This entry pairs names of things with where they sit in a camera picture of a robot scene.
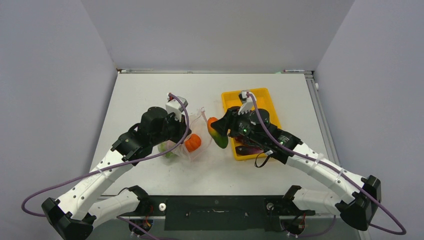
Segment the green red toy mango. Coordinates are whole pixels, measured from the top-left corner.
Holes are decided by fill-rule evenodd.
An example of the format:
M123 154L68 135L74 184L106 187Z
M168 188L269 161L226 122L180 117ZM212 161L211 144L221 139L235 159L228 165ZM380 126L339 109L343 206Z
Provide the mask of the green red toy mango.
M214 128L212 128L212 123L216 122L217 120L218 119L216 117L210 117L207 120L207 131L209 135L212 137L215 144L218 147L225 149L229 144L228 137L220 135Z

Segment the orange toy pumpkin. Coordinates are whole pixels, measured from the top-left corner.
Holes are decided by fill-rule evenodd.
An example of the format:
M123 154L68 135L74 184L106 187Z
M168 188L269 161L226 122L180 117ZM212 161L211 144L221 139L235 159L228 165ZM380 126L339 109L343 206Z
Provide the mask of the orange toy pumpkin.
M192 133L190 137L185 140L184 146L189 153L192 153L202 146L202 139L197 134Z

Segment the green toy cabbage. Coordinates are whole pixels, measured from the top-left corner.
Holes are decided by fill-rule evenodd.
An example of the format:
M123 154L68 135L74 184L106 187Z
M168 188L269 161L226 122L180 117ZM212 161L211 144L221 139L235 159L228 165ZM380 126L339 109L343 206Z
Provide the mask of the green toy cabbage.
M157 146L157 149L160 153L163 153L163 152L168 151L174 145L175 145L175 143L173 143L172 141L167 141L167 142L163 142L163 143L159 144ZM173 153L172 151L166 152L163 156L167 159L172 159L172 158L177 157L177 155L175 153Z

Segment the clear zip top bag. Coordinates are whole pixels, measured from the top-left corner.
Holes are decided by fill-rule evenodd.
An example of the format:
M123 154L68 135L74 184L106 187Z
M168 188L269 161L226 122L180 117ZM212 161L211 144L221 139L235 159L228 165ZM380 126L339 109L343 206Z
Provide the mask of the clear zip top bag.
M210 146L212 137L207 129L207 118L205 108L199 108L197 113L189 116L189 133L182 144L174 150L167 152L166 159L185 159L193 162Z

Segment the yellow plastic tray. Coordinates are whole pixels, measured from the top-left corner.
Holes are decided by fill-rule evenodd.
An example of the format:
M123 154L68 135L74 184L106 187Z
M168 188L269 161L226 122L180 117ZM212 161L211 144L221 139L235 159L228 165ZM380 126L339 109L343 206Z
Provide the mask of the yellow plastic tray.
M250 91L256 97L257 106L260 109L265 109L269 112L269 122L276 125L277 127L281 128L282 126L281 126L280 120L278 118L277 112L276 112L275 107L274 107L274 103L272 101L272 98L271 98L271 95L270 95L268 89L267 88L252 88ZM230 107L242 105L242 103L239 99L239 93L240 92L241 92L240 90L236 90L236 91L223 92L221 94L222 105L223 105L223 109L224 109L225 112ZM247 155L247 156L240 156L240 155L236 154L235 148L237 146L244 146L244 145L236 142L234 140L234 138L229 139L229 144L230 144L231 149L232 149L233 157L236 161L246 161L246 160L250 160L250 159L255 159L256 156L260 156L261 158L267 156L264 153Z

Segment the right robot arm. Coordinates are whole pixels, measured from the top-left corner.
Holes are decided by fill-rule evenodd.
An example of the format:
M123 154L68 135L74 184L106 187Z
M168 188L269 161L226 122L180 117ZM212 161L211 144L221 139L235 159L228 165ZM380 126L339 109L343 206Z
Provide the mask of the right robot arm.
M270 122L265 109L244 113L238 106L229 108L222 118L208 120L208 131L217 143L228 138L241 138L284 165L312 177L329 192L294 186L294 193L283 199L289 214L314 210L340 216L350 227L366 231L381 205L381 181L370 175L361 176L332 163L312 150L297 136Z

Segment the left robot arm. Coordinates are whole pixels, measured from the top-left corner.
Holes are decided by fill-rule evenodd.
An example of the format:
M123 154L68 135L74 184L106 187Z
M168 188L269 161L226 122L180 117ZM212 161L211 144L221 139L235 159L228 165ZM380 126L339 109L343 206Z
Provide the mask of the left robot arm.
M104 158L72 189L41 207L52 227L64 240L85 240L94 228L122 214L143 215L149 208L149 195L134 185L116 196L98 198L123 174L148 157L153 148L167 141L178 143L190 129L184 115L150 107L140 122L121 134Z

